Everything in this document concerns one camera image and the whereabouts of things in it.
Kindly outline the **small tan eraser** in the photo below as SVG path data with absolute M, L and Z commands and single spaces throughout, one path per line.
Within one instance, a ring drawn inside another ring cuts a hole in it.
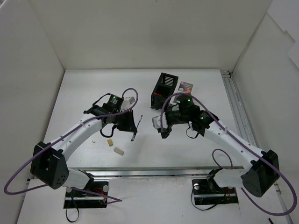
M 112 147 L 112 146 L 114 145 L 114 144 L 113 144 L 113 141 L 112 141 L 111 139 L 108 139 L 107 142 L 108 142 L 108 145 L 109 145 L 110 147 Z

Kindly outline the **white eraser block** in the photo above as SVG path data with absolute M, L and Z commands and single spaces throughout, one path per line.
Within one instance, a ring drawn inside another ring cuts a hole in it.
M 119 149 L 118 147 L 115 147 L 115 148 L 114 148 L 114 152 L 117 153 L 117 154 L 119 154 L 119 155 L 121 155 L 121 156 L 124 155 L 124 151 L 121 150 L 121 149 Z

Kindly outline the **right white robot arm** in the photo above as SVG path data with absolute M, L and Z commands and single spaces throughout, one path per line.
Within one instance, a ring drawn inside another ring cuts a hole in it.
M 225 187 L 244 188 L 250 194 L 262 197 L 277 181 L 279 162 L 275 152 L 263 151 L 235 135 L 217 116 L 202 110 L 187 95 L 178 97 L 178 106 L 176 111 L 167 108 L 162 115 L 152 118 L 153 127 L 163 139 L 169 136 L 173 125 L 188 124 L 197 135 L 215 142 L 243 167 L 240 170 L 213 169 L 206 183 L 211 192 L 218 192 Z

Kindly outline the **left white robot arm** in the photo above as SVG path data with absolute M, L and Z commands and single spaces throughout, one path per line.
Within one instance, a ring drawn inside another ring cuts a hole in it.
M 101 106 L 94 102 L 71 130 L 56 140 L 39 142 L 35 146 L 33 155 L 36 158 L 31 162 L 31 174 L 52 189 L 76 188 L 81 195 L 90 195 L 94 182 L 92 175 L 68 168 L 67 161 L 89 137 L 101 132 L 108 124 L 119 131 L 137 132 L 131 108 L 135 103 L 135 97 L 120 98 L 113 94 Z

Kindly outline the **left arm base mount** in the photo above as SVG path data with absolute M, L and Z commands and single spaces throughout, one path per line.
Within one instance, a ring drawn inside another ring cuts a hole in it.
M 109 182 L 108 181 L 96 181 L 89 191 L 96 192 L 98 194 L 108 195 Z M 90 193 L 81 192 L 78 190 L 71 190 L 65 193 L 64 197 L 64 209 L 95 209 L 106 208 L 107 199 L 102 196 L 97 196 Z

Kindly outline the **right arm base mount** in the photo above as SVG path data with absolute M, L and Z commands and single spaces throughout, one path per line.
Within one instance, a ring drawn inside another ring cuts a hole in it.
M 192 179 L 192 206 L 200 211 L 208 211 L 218 205 L 238 204 L 235 188 L 211 189 L 206 179 Z

